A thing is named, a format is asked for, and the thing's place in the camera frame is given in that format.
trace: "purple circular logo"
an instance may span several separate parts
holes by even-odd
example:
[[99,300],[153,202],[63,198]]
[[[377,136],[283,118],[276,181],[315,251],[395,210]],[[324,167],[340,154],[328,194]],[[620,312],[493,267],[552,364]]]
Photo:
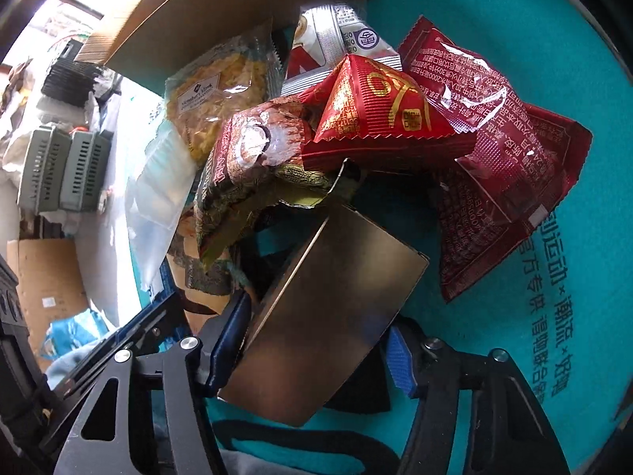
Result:
[[369,50],[378,44],[378,34],[376,34],[371,28],[363,28],[358,32],[354,32],[356,36],[356,42],[363,50]]

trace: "white and red package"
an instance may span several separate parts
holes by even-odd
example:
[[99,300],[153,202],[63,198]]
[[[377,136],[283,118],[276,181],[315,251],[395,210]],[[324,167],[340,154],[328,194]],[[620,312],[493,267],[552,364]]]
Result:
[[420,17],[398,49],[404,72],[455,130],[474,131],[472,153],[435,174],[442,188],[441,285],[449,301],[526,239],[578,181],[591,133],[524,104],[481,55],[455,46]]
[[400,55],[349,5],[312,7],[301,13],[288,56],[282,96],[316,85],[347,53],[402,71]]

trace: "metal screw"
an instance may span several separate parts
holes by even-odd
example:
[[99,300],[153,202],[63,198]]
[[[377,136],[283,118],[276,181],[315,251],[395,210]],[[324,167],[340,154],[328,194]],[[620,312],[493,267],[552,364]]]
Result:
[[119,350],[118,352],[116,352],[115,354],[115,361],[116,362],[125,362],[127,361],[130,357],[132,356],[132,352],[130,352],[129,350]]
[[501,348],[495,348],[490,354],[497,362],[505,362],[510,358],[510,354]]
[[427,338],[424,342],[424,346],[429,350],[439,350],[444,347],[444,341],[438,338]]
[[189,336],[188,338],[185,338],[180,342],[180,347],[183,350],[192,350],[193,348],[197,347],[197,344],[198,344],[197,338]]

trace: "teal surface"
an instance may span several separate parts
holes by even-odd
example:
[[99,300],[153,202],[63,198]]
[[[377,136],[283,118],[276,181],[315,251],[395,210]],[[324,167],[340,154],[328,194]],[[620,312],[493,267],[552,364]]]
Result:
[[[629,201],[633,177],[633,89],[600,37],[567,0],[371,0],[369,23],[397,45],[424,13],[456,44],[486,56],[512,82],[526,102],[574,118],[594,133],[580,182],[556,210],[555,233],[564,251],[567,277],[552,284],[544,241],[538,230],[533,250],[514,252],[475,287],[445,305],[439,292],[439,234],[421,190],[374,181],[354,204],[392,234],[431,258],[431,266],[407,302],[404,313],[428,334],[454,348],[487,354],[506,348],[528,381],[535,377],[533,323],[548,321],[548,361],[538,370],[545,385],[544,409],[572,469],[599,449],[633,374],[633,259]],[[392,204],[398,212],[388,212]],[[531,305],[536,273],[542,276],[542,308]],[[556,304],[570,297],[573,330],[567,335]],[[560,339],[556,346],[556,324]],[[567,386],[561,380],[568,379]],[[394,387],[392,411],[354,416],[324,409],[308,429],[354,430],[377,438],[401,454],[415,403]],[[216,401],[213,419],[249,419],[243,411]],[[450,473],[461,473],[468,401],[460,399],[458,437]],[[268,460],[319,473],[357,473],[352,459],[315,458],[244,442],[239,448]]]

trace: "white plastic bag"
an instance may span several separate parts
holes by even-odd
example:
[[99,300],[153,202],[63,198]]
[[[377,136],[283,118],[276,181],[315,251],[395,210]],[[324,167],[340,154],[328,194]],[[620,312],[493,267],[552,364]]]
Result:
[[151,123],[156,127],[156,139],[146,148],[145,159],[125,189],[130,247],[145,291],[165,259],[195,176],[187,145],[163,117],[161,114]]

